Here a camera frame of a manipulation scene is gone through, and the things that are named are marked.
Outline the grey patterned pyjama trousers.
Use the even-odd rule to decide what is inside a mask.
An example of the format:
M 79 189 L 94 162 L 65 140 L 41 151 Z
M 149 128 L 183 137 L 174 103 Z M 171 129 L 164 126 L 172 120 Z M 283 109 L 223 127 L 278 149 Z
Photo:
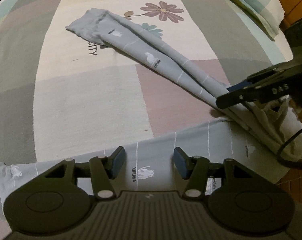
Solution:
M 217 163 L 234 158 L 273 183 L 287 174 L 277 146 L 228 114 L 209 118 L 226 91 L 217 60 L 192 62 L 139 24 L 89 15 L 93 25 L 56 19 L 46 33 L 31 104 L 36 161 L 0 163 L 2 200 L 63 159 L 86 162 L 118 146 L 126 160 L 117 191 L 182 187 L 176 147 Z

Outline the checked patchwork bed sheet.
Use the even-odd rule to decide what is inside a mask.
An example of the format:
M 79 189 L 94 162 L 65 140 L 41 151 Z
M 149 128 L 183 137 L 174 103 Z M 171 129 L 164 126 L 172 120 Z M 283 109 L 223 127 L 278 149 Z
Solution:
M 116 187 L 180 189 L 171 154 L 185 129 L 234 124 L 172 81 L 66 27 L 88 9 L 131 16 L 217 81 L 235 84 L 288 61 L 229 0 L 3 0 L 0 2 L 0 174 L 10 189 L 61 158 L 136 146 Z M 10 231 L 0 199 L 0 239 Z

